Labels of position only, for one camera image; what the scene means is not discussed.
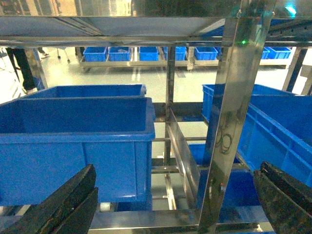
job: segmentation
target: green light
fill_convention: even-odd
[[[296,9],[295,9],[293,6],[289,5],[289,6],[285,6],[285,8],[286,8],[293,16],[295,16],[295,15],[297,14],[297,11],[296,11]]]

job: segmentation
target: floor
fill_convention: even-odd
[[[70,63],[68,64],[65,52],[59,50],[61,59],[57,58],[56,48],[44,48],[49,57],[42,59],[42,66],[49,87],[57,85],[81,84],[138,84],[147,87],[147,97],[153,102],[165,102],[166,71],[165,68],[92,68],[84,74],[75,56],[74,48],[67,48]],[[312,51],[309,50],[304,64],[312,61]],[[0,59],[0,103],[24,95],[21,85],[15,78],[14,70],[8,57]],[[260,67],[256,84],[266,85],[281,89],[287,74],[286,69],[277,67]],[[198,102],[203,100],[202,84],[213,84],[216,77],[216,67],[200,67],[192,71],[186,68],[177,68],[175,74],[174,102]],[[294,93],[300,94],[306,78],[299,77],[294,88]],[[203,122],[182,122],[179,124],[186,137],[202,137],[207,134],[207,126]],[[164,137],[164,124],[156,123],[156,137]],[[153,158],[162,157],[164,143],[153,143]],[[179,174],[171,174],[175,195],[183,195],[183,187]],[[166,195],[164,175],[152,176],[155,196]],[[179,208],[186,208],[185,200],[177,201]],[[154,200],[153,209],[168,209],[167,200]]]

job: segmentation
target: shelf leg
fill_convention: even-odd
[[[48,83],[44,76],[38,51],[36,49],[25,49],[25,54],[27,56],[27,61],[29,63],[29,67],[34,77],[37,89],[38,90],[47,89]]]
[[[275,2],[241,5],[238,18],[225,21],[203,159],[209,169],[200,173],[196,201],[201,234],[216,230]]]
[[[175,68],[176,68],[176,48],[168,47],[168,62],[167,62],[167,83],[166,83],[166,126],[165,137],[169,137],[167,132],[168,121],[170,116],[170,106],[174,101],[174,87],[175,87]],[[164,165],[169,165],[171,152],[171,142],[165,142],[164,150]]]
[[[303,60],[307,54],[308,48],[297,47],[293,55],[292,62],[288,68],[288,73],[283,85],[284,91],[292,92],[294,84],[297,81],[300,69],[302,67]]]

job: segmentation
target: person's leg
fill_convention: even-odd
[[[29,63],[27,61],[27,56],[24,49],[14,49],[15,58],[20,67],[21,73],[23,74],[24,82],[23,87],[26,91],[36,88],[33,74],[31,73]]]
[[[83,56],[84,47],[79,47],[79,49],[80,49],[81,56]]]
[[[39,53],[43,54],[44,56],[48,56],[49,54],[47,54],[42,47],[38,47],[38,51]]]
[[[43,50],[42,47],[38,47],[38,51],[39,51],[39,53],[41,53],[41,54],[45,54],[45,51]]]
[[[16,69],[15,61],[14,61],[14,49],[6,48],[6,52],[7,52],[8,56],[9,56],[9,59],[10,59],[10,61],[12,63],[12,66],[13,66],[13,69],[15,71],[15,74],[18,77],[18,80],[20,80],[18,72],[17,72],[17,69]]]

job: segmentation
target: blue plastic bin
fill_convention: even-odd
[[[214,84],[204,84],[203,85],[203,109],[202,115],[205,117],[207,121],[210,119],[211,107],[213,104],[213,96],[214,96]],[[263,85],[255,84],[253,87],[253,95],[288,95],[293,96],[293,93],[281,91],[278,89],[266,87]]]
[[[214,47],[195,47],[197,60],[215,60],[218,51]]]
[[[107,47],[87,47],[83,55],[86,62],[105,62]]]
[[[288,47],[267,47],[269,50],[268,59],[288,59],[292,50]]]
[[[163,52],[165,54],[166,60],[168,60],[168,47],[163,47]],[[184,61],[186,54],[186,47],[184,46],[177,46],[175,48],[175,60],[176,61]]]
[[[23,96],[22,98],[144,97],[145,94],[146,86],[144,84],[72,85],[56,86],[31,95]]]
[[[203,164],[203,157],[205,152],[205,144],[189,144],[190,151],[198,165]],[[234,159],[234,163],[239,163],[237,158]]]
[[[205,144],[190,144],[189,147],[195,160],[196,158],[202,160]],[[233,210],[234,207],[235,213],[227,212],[227,208]],[[244,222],[268,221],[258,200],[258,195],[254,188],[253,176],[248,170],[244,169],[231,172],[222,203],[219,223],[229,222],[235,219],[240,219]],[[261,234],[275,234],[275,232],[265,232]]]
[[[270,53],[270,51],[269,51],[266,47],[264,47],[264,48],[263,48],[263,52],[262,52],[262,57],[261,57],[261,59],[267,59],[269,53]]]
[[[253,96],[238,152],[250,169],[268,161],[312,187],[312,97]]]
[[[130,61],[130,48],[111,47],[108,55],[109,61]]]
[[[88,163],[97,171],[99,202],[145,202],[154,115],[146,97],[0,105],[0,205],[38,204]]]
[[[139,53],[141,61],[158,61],[158,49],[155,46],[140,47]]]

